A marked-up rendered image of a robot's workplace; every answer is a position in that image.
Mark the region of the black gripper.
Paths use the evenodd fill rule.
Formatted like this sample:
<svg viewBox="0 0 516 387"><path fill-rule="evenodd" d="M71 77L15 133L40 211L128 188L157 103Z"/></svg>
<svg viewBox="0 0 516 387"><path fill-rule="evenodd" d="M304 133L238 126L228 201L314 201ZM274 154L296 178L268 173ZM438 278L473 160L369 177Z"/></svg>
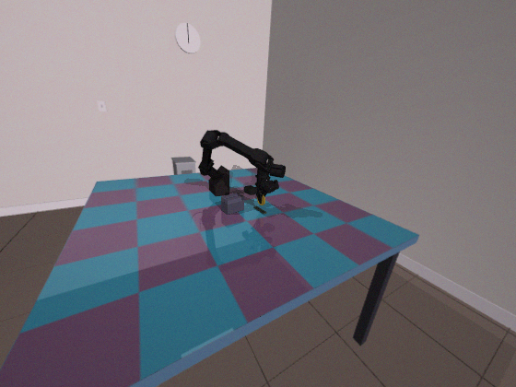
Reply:
<svg viewBox="0 0 516 387"><path fill-rule="evenodd" d="M262 179L267 179L267 177L269 177L269 175L266 175L266 176L263 176L263 175L255 175L255 177L257 178L257 183L255 184L256 187L253 187L251 185L249 186L245 186L244 187L244 192L249 194L249 195L254 195L256 194L257 198L258 198L258 201L259 203L261 204L262 203L262 197L264 195L264 197L268 194L268 192L263 188L261 189L260 188L260 183L261 183L261 180ZM270 177L269 177L270 179Z"/></svg>

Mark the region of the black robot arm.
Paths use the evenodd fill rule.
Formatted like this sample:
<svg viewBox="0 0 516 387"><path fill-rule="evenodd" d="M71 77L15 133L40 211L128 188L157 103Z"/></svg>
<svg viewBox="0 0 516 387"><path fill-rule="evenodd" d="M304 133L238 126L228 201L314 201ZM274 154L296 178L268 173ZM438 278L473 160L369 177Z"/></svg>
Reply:
<svg viewBox="0 0 516 387"><path fill-rule="evenodd" d="M213 167L214 160L211 159L212 149L217 147L227 147L247 158L253 166L258 168L258 175L266 176L270 174L270 176L279 178L283 178L285 176L286 167L274 164L272 156L259 148L251 148L244 145L242 142L234 139L227 133L220 133L218 130L207 130L200 144L203 148L203 157L198 168L202 175L208 175L214 181L221 174L220 171ZM268 162L266 163L267 159ZM278 180L270 181L269 177L267 177L266 180L261 180L260 188L264 188L268 193L271 193L275 191L278 187L277 185Z"/></svg>

